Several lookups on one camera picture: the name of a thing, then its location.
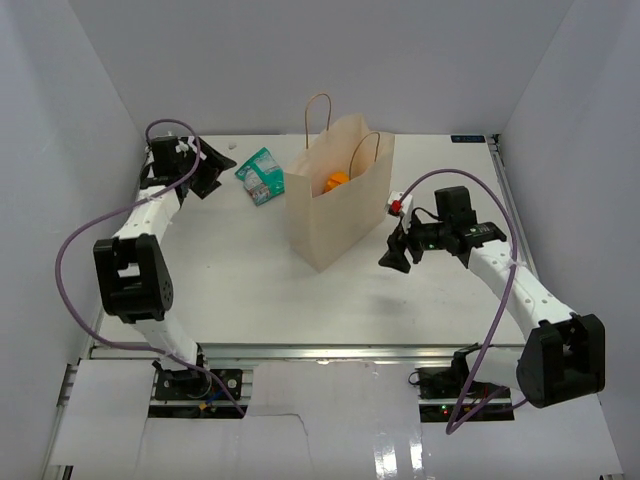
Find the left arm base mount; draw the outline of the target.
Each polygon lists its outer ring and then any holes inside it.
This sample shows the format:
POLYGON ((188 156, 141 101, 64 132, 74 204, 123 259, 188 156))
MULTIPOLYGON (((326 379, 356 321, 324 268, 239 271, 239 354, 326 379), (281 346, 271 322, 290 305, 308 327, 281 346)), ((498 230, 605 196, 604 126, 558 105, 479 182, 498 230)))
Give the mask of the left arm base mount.
POLYGON ((192 370, 157 374, 148 417, 156 419, 241 419, 247 410, 242 400, 243 371, 212 369, 222 382, 192 370))

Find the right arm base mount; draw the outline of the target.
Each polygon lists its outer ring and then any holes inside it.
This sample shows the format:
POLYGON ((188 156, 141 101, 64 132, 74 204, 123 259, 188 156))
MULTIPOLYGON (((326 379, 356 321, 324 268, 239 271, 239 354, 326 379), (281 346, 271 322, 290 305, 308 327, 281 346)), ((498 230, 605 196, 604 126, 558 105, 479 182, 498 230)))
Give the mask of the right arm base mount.
MULTIPOLYGON (((420 367, 407 378, 418 391, 420 421, 446 424, 453 413, 463 384, 457 382, 449 367, 420 367)), ((491 383, 473 382, 467 393, 458 418, 470 412, 486 397, 492 400, 471 422, 501 422, 515 419, 511 391, 491 383)))

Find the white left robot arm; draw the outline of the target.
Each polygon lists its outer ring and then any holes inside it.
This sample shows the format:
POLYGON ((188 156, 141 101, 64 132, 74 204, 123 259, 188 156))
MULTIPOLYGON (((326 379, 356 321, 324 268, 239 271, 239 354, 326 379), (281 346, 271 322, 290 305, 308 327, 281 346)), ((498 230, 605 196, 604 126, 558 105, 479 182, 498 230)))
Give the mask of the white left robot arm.
POLYGON ((155 138, 146 156, 136 196, 141 204, 111 238, 94 244, 101 300, 108 315, 163 352, 163 370, 180 370, 180 391, 199 399, 209 392, 212 377, 194 364, 199 347, 170 313, 174 287, 160 244, 186 196, 206 198, 236 163, 194 136, 155 138), (190 365, 183 368, 184 362, 190 365))

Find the orange gummy snack bag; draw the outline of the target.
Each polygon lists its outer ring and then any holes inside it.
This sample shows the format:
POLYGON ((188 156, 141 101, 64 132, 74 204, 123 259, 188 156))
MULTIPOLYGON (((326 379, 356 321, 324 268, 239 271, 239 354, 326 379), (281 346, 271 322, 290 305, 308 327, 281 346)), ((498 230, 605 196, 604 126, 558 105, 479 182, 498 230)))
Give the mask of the orange gummy snack bag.
POLYGON ((342 171, 338 171, 338 172, 334 172, 332 174, 329 175, 325 186, 324 186, 324 193, 328 193, 332 190, 334 190, 335 188, 348 183, 350 180, 349 176, 347 173, 342 172, 342 171))

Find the teal snack packet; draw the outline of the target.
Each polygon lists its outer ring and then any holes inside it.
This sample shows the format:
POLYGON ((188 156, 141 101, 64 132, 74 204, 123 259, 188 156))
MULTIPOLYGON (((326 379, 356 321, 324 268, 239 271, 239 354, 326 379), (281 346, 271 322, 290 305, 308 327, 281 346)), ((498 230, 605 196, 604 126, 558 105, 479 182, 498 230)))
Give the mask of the teal snack packet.
POLYGON ((263 147, 235 172, 255 206, 260 206, 285 192, 284 173, 271 152, 263 147))

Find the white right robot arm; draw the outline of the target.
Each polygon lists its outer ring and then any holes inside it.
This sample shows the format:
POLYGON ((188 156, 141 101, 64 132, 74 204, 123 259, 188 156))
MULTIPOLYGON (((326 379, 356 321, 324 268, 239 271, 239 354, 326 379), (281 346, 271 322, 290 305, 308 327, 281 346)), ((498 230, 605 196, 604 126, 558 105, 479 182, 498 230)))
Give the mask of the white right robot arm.
POLYGON ((481 223, 464 186, 434 193, 437 214, 423 223, 411 196, 392 192, 387 212, 399 223, 387 239, 380 266, 410 271, 427 251, 456 257, 497 296, 518 325, 525 345, 516 352, 495 344, 465 347, 454 354, 453 390, 472 399, 488 383, 519 390, 536 408, 598 393, 605 387, 605 327, 594 314, 580 315, 558 300, 525 266, 511 257, 503 231, 481 223))

